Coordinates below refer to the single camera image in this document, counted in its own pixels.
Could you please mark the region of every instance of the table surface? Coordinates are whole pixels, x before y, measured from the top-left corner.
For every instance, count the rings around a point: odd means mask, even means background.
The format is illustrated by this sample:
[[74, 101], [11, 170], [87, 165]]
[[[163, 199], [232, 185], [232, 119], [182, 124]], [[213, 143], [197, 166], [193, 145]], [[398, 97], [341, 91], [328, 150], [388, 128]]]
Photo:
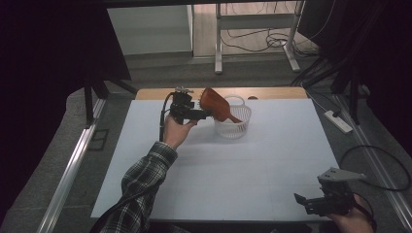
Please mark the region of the table surface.
[[[200, 97], [204, 88], [188, 88], [193, 93], [193, 100]], [[219, 87], [213, 88], [221, 96], [236, 94], [244, 99], [256, 97], [257, 99], [305, 99], [306, 91], [302, 87]], [[164, 100], [174, 88], [140, 89], [136, 100]]]
[[[195, 89], [192, 95], [201, 90]], [[100, 216], [119, 200], [119, 182], [124, 172], [133, 161], [146, 155], [158, 137], [158, 132], [151, 129], [158, 128], [158, 110], [170, 91], [173, 89], [139, 91], [139, 100], [131, 103], [92, 216]], [[295, 192], [321, 196], [317, 176], [337, 167], [313, 103], [304, 90], [245, 87], [216, 91], [259, 99], [246, 101], [252, 109], [248, 132], [242, 138], [229, 140], [216, 134], [211, 118], [200, 120], [179, 147], [179, 159], [159, 189], [151, 218], [322, 220], [307, 215], [293, 196]]]

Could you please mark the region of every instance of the metal frame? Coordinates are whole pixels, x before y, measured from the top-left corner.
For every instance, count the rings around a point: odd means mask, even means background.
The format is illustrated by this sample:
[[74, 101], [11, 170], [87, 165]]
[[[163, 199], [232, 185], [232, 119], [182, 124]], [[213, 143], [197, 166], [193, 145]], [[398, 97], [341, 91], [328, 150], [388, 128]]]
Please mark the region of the metal frame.
[[89, 127], [83, 130], [79, 142], [70, 157], [69, 163], [67, 164], [66, 170], [63, 173], [60, 183], [58, 184], [51, 202], [49, 203], [48, 209], [43, 216], [42, 222], [37, 229], [37, 233], [52, 232], [54, 230], [55, 224], [57, 223], [58, 217], [63, 209], [73, 181], [76, 178], [80, 165], [82, 164], [87, 146], [93, 136], [97, 120], [100, 117], [100, 113], [105, 103], [106, 100], [98, 99], [94, 105], [94, 121]]
[[304, 1], [298, 1], [294, 14], [268, 14], [268, 15], [240, 15], [240, 16], [222, 16], [221, 4], [216, 4], [217, 19], [217, 37], [215, 51], [215, 73], [223, 72], [222, 59], [222, 41], [221, 31], [229, 29], [261, 29], [261, 28], [291, 28], [288, 41], [283, 45], [284, 52], [294, 72], [299, 72], [300, 67], [297, 64], [293, 53], [293, 39], [296, 33], [297, 25], [303, 10]]

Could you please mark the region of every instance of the plaid shirt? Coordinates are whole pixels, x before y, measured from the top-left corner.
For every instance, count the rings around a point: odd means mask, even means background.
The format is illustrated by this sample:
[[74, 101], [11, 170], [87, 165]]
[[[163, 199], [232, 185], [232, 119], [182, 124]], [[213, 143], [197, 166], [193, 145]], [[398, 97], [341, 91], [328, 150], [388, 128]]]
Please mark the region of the plaid shirt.
[[101, 230], [109, 232], [147, 232], [158, 187], [164, 182], [167, 170], [178, 157], [175, 150], [162, 142], [155, 142], [148, 155], [131, 166], [121, 181], [120, 202], [128, 197], [152, 190], [117, 209]]

